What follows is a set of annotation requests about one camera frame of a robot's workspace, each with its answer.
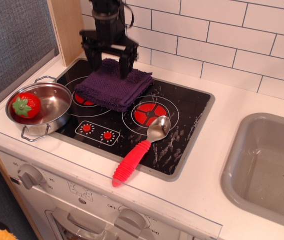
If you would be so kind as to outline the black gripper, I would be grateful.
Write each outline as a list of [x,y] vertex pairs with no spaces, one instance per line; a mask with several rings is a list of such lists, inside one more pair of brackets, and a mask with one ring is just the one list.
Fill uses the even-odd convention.
[[102,52],[120,56],[120,78],[131,72],[138,44],[125,35],[125,14],[92,13],[95,30],[81,30],[82,45],[90,68],[97,71],[102,64]]

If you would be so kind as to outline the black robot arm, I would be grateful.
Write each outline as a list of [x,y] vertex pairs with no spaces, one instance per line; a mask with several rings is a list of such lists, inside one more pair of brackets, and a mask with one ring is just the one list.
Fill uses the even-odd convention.
[[137,60],[137,42],[125,34],[126,4],[121,0],[93,0],[92,16],[95,30],[82,30],[82,47],[91,70],[102,64],[102,53],[119,57],[120,76],[126,78]]

